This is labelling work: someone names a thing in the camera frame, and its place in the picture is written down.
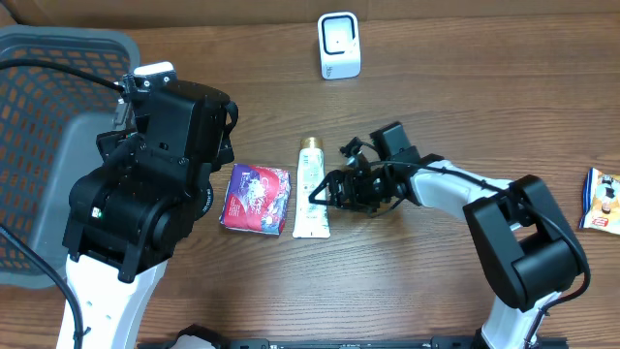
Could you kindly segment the yellow snack bag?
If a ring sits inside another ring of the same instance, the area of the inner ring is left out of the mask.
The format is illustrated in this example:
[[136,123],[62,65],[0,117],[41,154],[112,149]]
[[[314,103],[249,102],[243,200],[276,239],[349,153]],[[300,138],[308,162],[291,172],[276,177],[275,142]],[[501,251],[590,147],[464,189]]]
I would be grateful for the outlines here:
[[584,180],[580,229],[619,234],[619,175],[591,168]]

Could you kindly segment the white bamboo print tube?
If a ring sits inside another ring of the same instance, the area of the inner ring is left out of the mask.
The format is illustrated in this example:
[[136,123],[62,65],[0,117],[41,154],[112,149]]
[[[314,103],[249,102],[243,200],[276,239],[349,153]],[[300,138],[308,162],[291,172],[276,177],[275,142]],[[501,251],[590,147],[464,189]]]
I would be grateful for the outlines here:
[[324,200],[324,189],[315,193],[325,178],[323,143],[315,137],[300,142],[296,171],[296,207],[294,238],[329,238],[330,229],[325,205],[313,204],[310,198]]

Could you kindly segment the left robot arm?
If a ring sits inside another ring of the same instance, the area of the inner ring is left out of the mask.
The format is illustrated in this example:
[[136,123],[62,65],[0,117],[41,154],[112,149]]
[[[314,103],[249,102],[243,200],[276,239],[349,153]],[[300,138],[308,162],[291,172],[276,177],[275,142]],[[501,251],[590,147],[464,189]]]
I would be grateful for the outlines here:
[[102,164],[69,194],[61,348],[132,348],[176,245],[210,209],[210,176],[233,161],[235,102],[168,61],[120,82],[133,123],[96,139]]

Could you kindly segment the red purple pad pack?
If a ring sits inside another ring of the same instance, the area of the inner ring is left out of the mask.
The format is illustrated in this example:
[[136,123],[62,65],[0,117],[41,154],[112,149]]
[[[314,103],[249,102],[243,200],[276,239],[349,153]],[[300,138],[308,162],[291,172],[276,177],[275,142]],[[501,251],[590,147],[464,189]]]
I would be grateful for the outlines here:
[[290,194],[288,171],[237,163],[220,223],[231,230],[279,236],[285,227]]

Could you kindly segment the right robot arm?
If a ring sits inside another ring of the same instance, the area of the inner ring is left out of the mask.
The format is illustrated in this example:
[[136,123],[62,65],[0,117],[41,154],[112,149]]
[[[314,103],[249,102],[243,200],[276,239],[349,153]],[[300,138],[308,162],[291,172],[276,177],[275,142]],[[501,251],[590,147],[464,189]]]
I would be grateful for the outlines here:
[[467,172],[437,154],[420,156],[400,122],[342,146],[348,162],[325,175],[310,203],[383,215],[381,204],[408,201],[464,220],[485,279],[495,294],[470,348],[565,348],[565,338],[541,337],[549,310],[580,297],[591,271],[578,238],[545,182]]

